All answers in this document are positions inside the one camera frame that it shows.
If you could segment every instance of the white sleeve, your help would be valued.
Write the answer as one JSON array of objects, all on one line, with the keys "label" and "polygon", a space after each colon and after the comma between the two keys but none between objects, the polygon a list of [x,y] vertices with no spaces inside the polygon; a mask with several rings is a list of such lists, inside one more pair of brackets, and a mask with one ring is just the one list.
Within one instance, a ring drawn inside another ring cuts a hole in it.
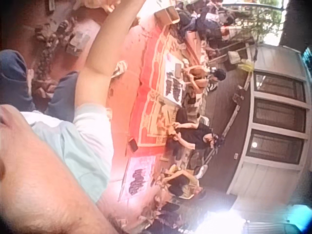
[{"label": "white sleeve", "polygon": [[114,147],[106,108],[97,104],[81,105],[75,110],[74,125],[91,150],[111,166]]}]

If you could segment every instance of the blue jeans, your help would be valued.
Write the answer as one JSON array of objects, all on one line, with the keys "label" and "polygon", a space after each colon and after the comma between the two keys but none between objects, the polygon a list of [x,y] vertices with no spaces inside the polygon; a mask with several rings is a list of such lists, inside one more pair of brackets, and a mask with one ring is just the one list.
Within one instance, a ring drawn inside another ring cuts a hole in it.
[{"label": "blue jeans", "polygon": [[[0,105],[9,104],[23,112],[36,110],[33,98],[28,95],[27,67],[22,55],[13,50],[0,51],[0,72]],[[78,72],[71,72],[59,81],[46,115],[73,122],[77,78]]]}]

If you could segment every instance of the red floor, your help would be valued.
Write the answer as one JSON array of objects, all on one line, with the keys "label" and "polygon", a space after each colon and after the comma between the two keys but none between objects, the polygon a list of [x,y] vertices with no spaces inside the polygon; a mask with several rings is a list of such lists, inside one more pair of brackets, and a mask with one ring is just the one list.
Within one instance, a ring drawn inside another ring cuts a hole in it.
[{"label": "red floor", "polygon": [[[57,1],[56,10],[51,16],[55,21],[62,21],[70,13],[71,4],[66,1]],[[5,43],[1,49],[18,50],[24,57],[28,68],[32,68],[41,52],[41,45],[34,39],[34,27],[47,22],[44,1],[25,1],[14,9],[14,20],[6,21],[8,28]],[[72,70],[79,70],[84,65],[86,56],[95,36],[100,28],[100,23],[106,18],[102,9],[81,8],[76,13],[78,16],[78,30],[87,31],[91,37],[83,54],[76,58],[59,48],[52,66],[51,77],[60,79]],[[128,62],[127,72],[111,84],[107,106],[113,110],[112,132],[115,155],[111,181],[108,189],[100,200],[101,211],[113,214],[120,218],[128,219],[129,223],[136,221],[141,209],[146,206],[157,192],[157,188],[150,189],[143,196],[137,196],[126,202],[118,203],[122,179],[125,173],[128,157],[126,147],[128,142],[128,130],[132,107],[139,87],[139,75],[142,68],[142,55],[146,40],[156,24],[154,16],[143,19],[140,26],[132,28],[123,46],[123,54],[120,60]]]}]

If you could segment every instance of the black t-shirt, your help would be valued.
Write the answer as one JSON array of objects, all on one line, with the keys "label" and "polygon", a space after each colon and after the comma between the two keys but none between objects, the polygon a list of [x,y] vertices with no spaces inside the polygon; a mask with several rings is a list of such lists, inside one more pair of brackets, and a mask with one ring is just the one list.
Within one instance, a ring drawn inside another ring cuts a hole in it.
[{"label": "black t-shirt", "polygon": [[197,129],[181,129],[181,137],[191,144],[195,144],[195,149],[206,149],[210,145],[204,142],[205,135],[212,133],[210,127],[203,123],[199,123]]}]

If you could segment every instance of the window pane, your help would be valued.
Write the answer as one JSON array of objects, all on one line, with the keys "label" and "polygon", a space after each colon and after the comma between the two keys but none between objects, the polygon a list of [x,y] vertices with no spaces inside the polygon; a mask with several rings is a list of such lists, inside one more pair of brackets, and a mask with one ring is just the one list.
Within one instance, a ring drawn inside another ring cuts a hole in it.
[{"label": "window pane", "polygon": [[303,82],[272,74],[255,73],[255,90],[305,101]]},{"label": "window pane", "polygon": [[247,156],[299,164],[302,147],[302,139],[252,130]]},{"label": "window pane", "polygon": [[255,99],[253,121],[304,133],[306,110],[274,101]]}]

